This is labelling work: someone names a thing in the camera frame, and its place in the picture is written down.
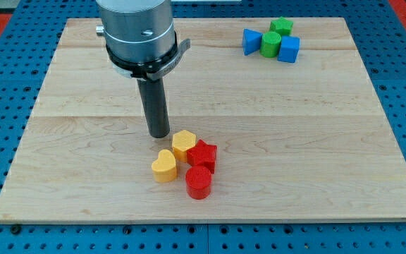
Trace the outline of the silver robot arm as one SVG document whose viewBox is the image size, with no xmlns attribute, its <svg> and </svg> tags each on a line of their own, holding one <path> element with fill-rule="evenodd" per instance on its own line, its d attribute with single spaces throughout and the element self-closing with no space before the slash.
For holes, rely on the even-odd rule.
<svg viewBox="0 0 406 254">
<path fill-rule="evenodd" d="M 190 48 L 178 41 L 170 0 L 96 0 L 102 25 L 97 28 L 120 73 L 158 80 L 170 73 Z"/>
</svg>

